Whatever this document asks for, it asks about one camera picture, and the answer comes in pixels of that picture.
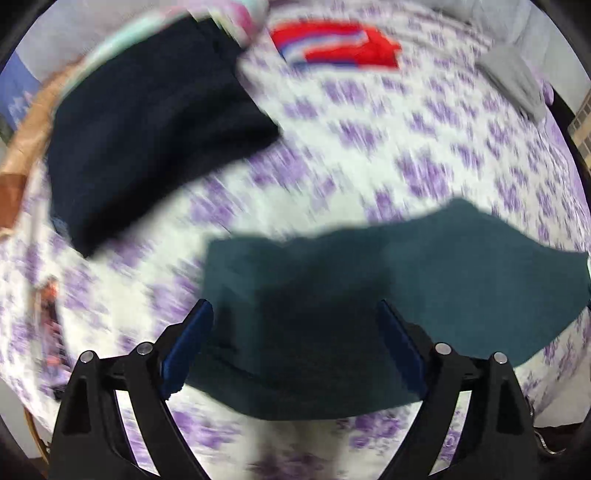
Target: grey cloth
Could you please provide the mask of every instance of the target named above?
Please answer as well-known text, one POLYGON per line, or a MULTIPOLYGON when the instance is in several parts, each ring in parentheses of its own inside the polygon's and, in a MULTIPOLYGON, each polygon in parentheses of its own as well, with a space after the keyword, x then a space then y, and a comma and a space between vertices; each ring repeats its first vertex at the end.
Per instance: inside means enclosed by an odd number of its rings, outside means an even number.
POLYGON ((492 47, 476 61, 476 67, 523 116, 536 124, 544 119, 544 95, 515 47, 492 47))

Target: purple floral bed sheet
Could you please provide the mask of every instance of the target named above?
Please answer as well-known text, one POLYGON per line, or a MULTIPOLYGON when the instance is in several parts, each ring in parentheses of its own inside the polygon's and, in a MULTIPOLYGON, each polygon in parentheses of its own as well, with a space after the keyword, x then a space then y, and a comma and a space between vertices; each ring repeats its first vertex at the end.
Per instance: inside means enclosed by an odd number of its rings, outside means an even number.
MULTIPOLYGON (((199 298, 211 238, 255 233, 315 235, 350 225, 423 215, 452 196, 557 248, 587 250, 590 216, 573 160, 551 115, 539 128, 519 117, 474 69, 491 40, 409 3, 349 0, 283 5, 273 25, 294 18, 354 18, 403 46, 400 71, 289 68, 268 34, 240 65, 244 84, 282 127, 282 140, 176 192, 121 240, 84 260, 48 221, 43 164, 27 188, 17 234, 0 244, 0 375, 49 430, 51 399, 32 352, 31 287, 61 282, 60 314, 75 359, 129 352, 181 321, 199 298)), ((577 370, 591 339, 587 311, 516 368, 543 410, 577 370)), ((469 394, 435 469, 449 464, 469 394)), ((129 399, 120 396, 142 467, 154 470, 129 399)), ((419 404, 357 418, 267 422, 242 416, 184 387, 168 402, 212 478, 377 478, 419 404)))

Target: black cloth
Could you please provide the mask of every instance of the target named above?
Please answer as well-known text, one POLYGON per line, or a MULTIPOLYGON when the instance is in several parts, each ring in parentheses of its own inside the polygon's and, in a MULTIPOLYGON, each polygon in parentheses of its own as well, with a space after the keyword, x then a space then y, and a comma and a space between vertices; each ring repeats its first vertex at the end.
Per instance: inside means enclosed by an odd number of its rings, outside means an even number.
POLYGON ((240 46, 185 17, 91 73, 47 151, 56 230, 85 257, 183 183, 278 138, 235 76, 240 46))
POLYGON ((214 241, 203 282, 215 324, 187 383, 267 420, 417 400, 378 333, 381 299, 461 355, 519 365, 580 314, 590 283, 586 252, 544 247, 460 199, 318 238, 214 241))

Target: folded cloth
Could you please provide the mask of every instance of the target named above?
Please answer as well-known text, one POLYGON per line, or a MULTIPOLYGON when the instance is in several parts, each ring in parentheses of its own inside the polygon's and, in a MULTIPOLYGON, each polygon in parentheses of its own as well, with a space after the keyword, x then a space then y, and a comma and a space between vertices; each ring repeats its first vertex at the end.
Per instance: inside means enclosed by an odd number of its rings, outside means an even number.
POLYGON ((8 145, 0 166, 0 241, 12 234, 29 174, 45 152, 51 134, 54 104, 78 69, 79 63, 68 65, 47 79, 8 145))
POLYGON ((306 63, 386 66, 397 69, 398 42, 358 22, 297 21, 278 25, 271 39, 292 65, 306 63))
POLYGON ((47 151, 56 231, 85 257, 178 186, 278 138, 235 76, 241 47, 183 17, 88 75, 47 151))
POLYGON ((536 124, 545 118, 544 95, 515 47, 492 47, 477 59, 476 67, 521 115, 536 124))
POLYGON ((210 244, 215 325, 187 383, 266 420, 337 419, 416 400, 375 322, 389 300, 460 354, 513 365, 589 301, 587 253, 544 247, 465 200, 410 220, 277 243, 210 244))

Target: teal towel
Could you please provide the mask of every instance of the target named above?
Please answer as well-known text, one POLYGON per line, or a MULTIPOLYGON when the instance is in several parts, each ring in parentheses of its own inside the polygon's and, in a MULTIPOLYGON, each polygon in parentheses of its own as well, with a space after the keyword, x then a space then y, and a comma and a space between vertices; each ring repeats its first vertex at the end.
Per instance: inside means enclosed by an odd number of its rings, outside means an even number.
POLYGON ((215 325, 187 383, 267 420, 336 419, 417 400, 374 320, 381 299, 460 354, 513 365, 589 301, 587 254, 544 247, 465 200, 408 222, 209 247, 215 325))

